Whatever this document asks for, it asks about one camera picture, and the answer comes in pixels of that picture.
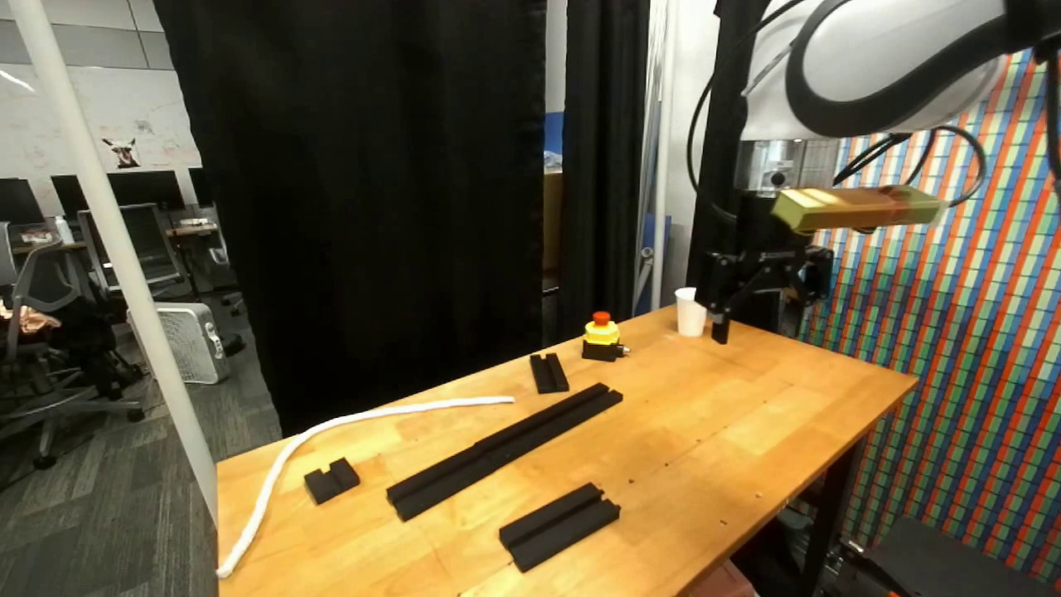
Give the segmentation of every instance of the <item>white cup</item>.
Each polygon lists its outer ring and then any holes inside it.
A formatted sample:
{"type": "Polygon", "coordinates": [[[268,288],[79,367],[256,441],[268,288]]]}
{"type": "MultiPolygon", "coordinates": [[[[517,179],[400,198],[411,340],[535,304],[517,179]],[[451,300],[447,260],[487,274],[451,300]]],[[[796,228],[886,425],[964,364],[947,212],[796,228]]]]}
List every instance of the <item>white cup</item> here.
{"type": "Polygon", "coordinates": [[[706,309],[697,301],[697,288],[677,288],[677,335],[698,340],[706,326],[706,309]]]}

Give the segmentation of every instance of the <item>ceiling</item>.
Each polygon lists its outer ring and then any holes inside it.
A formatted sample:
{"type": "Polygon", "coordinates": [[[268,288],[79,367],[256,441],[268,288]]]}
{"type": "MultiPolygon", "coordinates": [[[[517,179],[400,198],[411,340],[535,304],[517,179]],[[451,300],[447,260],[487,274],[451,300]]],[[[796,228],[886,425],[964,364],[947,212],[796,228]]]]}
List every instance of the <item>ceiling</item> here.
{"type": "MultiPolygon", "coordinates": [[[[70,68],[173,71],[151,0],[43,0],[43,9],[70,68]]],[[[7,0],[0,64],[31,64],[7,0]]]]}

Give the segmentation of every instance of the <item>white cable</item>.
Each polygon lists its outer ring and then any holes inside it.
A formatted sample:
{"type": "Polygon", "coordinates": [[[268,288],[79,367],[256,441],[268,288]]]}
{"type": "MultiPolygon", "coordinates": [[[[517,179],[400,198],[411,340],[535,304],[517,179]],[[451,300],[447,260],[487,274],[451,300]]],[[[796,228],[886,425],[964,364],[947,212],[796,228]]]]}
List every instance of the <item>white cable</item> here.
{"type": "Polygon", "coordinates": [[[355,422],[372,422],[372,418],[397,418],[397,414],[424,414],[424,411],[445,411],[445,408],[487,408],[487,405],[514,405],[514,398],[501,396],[501,398],[451,398],[451,400],[428,400],[428,405],[396,405],[396,408],[377,408],[377,411],[359,411],[359,414],[341,414],[341,418],[333,418],[333,422],[323,422],[302,433],[295,433],[273,461],[265,481],[263,481],[263,490],[258,490],[258,501],[256,501],[256,511],[253,516],[246,520],[246,526],[237,532],[237,542],[233,543],[228,558],[222,560],[220,568],[220,577],[228,577],[242,553],[253,547],[263,520],[265,520],[265,511],[268,511],[268,501],[273,501],[273,490],[277,485],[277,474],[284,471],[287,457],[315,433],[323,432],[333,432],[339,425],[355,425],[355,422]]]}
{"type": "Polygon", "coordinates": [[[754,95],[754,91],[757,91],[770,74],[777,74],[777,68],[781,68],[790,52],[792,52],[792,42],[781,48],[781,49],[754,78],[754,82],[749,82],[740,95],[754,95]]]}

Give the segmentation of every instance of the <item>black curtain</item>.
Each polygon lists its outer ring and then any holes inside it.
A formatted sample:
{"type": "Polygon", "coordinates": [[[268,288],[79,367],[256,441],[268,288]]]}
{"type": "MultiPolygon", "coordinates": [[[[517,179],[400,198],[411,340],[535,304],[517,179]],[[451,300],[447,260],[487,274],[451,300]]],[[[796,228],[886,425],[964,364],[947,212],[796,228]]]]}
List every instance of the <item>black curtain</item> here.
{"type": "Polygon", "coordinates": [[[633,313],[651,0],[567,2],[559,335],[633,313]]]}
{"type": "Polygon", "coordinates": [[[540,0],[155,0],[284,433],[540,340],[540,0]]]}

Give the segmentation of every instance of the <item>colorful patterned wall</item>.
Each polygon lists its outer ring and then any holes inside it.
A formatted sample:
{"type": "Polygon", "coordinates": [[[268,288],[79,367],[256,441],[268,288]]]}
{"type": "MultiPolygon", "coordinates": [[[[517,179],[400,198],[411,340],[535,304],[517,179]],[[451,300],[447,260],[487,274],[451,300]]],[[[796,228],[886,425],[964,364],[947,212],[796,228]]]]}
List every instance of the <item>colorful patterned wall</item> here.
{"type": "MultiPolygon", "coordinates": [[[[923,228],[814,240],[840,268],[806,343],[923,378],[864,441],[850,536],[871,543],[914,516],[1061,590],[1061,198],[1040,81],[1032,57],[1013,57],[959,120],[991,159],[975,202],[923,228]]],[[[914,187],[959,195],[975,179],[959,135],[939,135],[932,155],[914,187]]],[[[919,142],[892,150],[860,181],[901,181],[914,159],[919,142]]]]}

